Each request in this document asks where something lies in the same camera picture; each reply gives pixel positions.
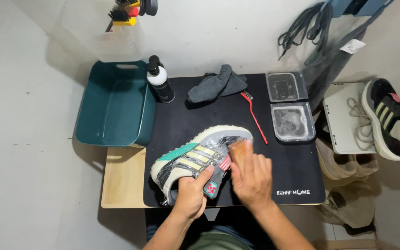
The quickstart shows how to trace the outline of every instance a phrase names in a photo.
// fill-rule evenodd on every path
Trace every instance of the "red brush handle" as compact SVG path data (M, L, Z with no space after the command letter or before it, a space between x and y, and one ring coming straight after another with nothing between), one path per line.
M260 134L262 135L263 140L265 141L265 144L268 144L268 141L266 140L266 137L265 137L265 135L263 134L263 131L262 131L262 129L260 128L260 125L259 125L259 123L257 122L256 117L254 116L254 113L253 113L253 102L252 102L245 94L243 94L243 92L241 92L240 94L249 102L249 111L251 111L251 114L253 115L254 121L256 122L257 127L259 128Z

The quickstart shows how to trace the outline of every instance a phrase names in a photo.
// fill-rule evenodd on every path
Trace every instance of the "yellow stripe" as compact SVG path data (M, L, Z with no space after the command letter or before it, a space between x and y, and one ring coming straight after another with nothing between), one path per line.
M189 152L187 152L186 154L189 155L189 156L192 156L192 157L196 158L196 159L199 160L199 161L208 162L208 158L206 158L206 157L204 157L204 156L202 156L202 155L196 154L196 153L194 153L194 152L192 152L192 151L189 151Z
M384 111L382 111L381 117L379 118L379 121L382 122L384 119L385 115L387 114L388 107L385 107Z
M200 168L201 168L201 166L200 165L198 165L198 164L196 164L196 163L194 163L194 162L190 162L190 161L188 161L188 160L186 160L186 159L180 159L178 162L180 162L180 163L183 163L183 164L185 164L186 166L190 166L190 167L192 167L192 168L195 168L195 169L197 169L197 170L200 170Z
M377 109L376 109L376 116L378 116L379 115L379 111L381 110L381 108L382 108L382 106L384 105L384 103L383 102L381 102L380 104L379 104L379 106L377 106Z
M394 115L393 112L391 112L391 113L388 115L388 117L387 117L387 119L385 120L385 123L384 123L384 129L386 129L386 127L387 127L388 123L390 122L390 120L392 119L393 115Z
M204 148L204 147L202 147L202 146L197 146L197 147L196 147L196 150L203 151L203 152L205 152L205 153L207 153L207 154L210 154L210 155L214 155L214 154L215 154L214 151L212 151L212 150L210 150L210 149L207 149L207 148Z

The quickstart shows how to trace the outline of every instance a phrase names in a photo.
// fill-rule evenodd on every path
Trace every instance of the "clear plastic box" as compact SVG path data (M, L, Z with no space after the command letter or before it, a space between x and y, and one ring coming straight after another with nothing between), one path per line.
M138 61L143 51L140 17L134 26L105 32L114 5L112 0L67 0L62 25L102 62Z
M271 104L275 136L285 142L310 141L316 135L308 102Z
M303 75L298 68L292 66L276 67L266 73L271 102L290 102L308 99Z

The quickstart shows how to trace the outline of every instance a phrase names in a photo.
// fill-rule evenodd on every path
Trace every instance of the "taff home logo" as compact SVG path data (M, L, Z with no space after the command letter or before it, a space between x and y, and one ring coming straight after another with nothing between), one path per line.
M277 195L286 195L286 194L310 194L310 190L288 190L288 191L277 191Z

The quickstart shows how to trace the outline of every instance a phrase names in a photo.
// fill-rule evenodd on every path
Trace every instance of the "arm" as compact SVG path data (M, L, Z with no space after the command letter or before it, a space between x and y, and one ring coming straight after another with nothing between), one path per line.
M204 212L207 197L203 187L211 178L214 167L209 166L197 179L180 178L175 206L143 250L176 250L195 219Z
M272 200L272 163L245 142L242 172L231 163L233 189L279 250L314 250Z

